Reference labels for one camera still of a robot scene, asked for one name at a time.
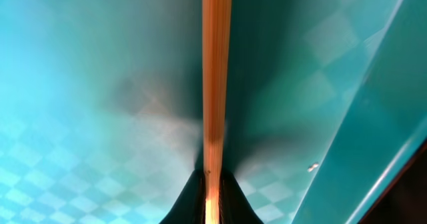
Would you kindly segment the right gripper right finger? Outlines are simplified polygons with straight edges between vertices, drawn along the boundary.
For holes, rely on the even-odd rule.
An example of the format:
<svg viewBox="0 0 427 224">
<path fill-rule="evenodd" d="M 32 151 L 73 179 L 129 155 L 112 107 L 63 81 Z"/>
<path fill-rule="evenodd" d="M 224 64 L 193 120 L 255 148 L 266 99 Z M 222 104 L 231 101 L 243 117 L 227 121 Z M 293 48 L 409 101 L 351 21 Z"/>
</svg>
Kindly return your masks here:
<svg viewBox="0 0 427 224">
<path fill-rule="evenodd" d="M 236 178 L 222 169 L 220 176 L 220 223 L 263 224 L 246 199 Z"/>
</svg>

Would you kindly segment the teal serving tray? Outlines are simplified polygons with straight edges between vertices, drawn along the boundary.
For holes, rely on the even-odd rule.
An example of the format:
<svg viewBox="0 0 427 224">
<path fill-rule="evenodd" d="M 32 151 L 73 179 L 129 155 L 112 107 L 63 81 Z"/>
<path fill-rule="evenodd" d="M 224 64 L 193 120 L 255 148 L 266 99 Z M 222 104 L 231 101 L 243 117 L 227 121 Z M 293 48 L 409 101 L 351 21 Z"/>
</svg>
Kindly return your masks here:
<svg viewBox="0 0 427 224">
<path fill-rule="evenodd" d="M 1 0 L 1 222 L 160 223 L 203 170 L 202 0 Z M 232 0 L 263 223 L 426 222 L 426 0 Z"/>
</svg>

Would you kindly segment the wooden chopstick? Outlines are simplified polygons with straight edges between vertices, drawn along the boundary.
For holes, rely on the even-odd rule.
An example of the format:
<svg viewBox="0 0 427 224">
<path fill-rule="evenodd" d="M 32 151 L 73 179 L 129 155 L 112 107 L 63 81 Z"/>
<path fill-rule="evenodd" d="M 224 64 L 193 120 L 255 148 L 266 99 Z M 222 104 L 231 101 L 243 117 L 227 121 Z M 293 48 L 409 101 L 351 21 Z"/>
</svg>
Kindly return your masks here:
<svg viewBox="0 0 427 224">
<path fill-rule="evenodd" d="M 220 222 L 232 0 L 202 0 L 205 224 Z"/>
</svg>

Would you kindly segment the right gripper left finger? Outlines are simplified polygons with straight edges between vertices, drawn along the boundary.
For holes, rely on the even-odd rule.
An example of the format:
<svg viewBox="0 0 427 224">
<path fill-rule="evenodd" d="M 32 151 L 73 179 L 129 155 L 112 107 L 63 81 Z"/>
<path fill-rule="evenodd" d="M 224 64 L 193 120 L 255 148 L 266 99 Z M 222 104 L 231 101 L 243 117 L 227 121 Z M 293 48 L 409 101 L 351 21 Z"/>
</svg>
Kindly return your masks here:
<svg viewBox="0 0 427 224">
<path fill-rule="evenodd" d="M 182 192 L 160 224 L 205 223 L 205 175 L 194 170 Z"/>
</svg>

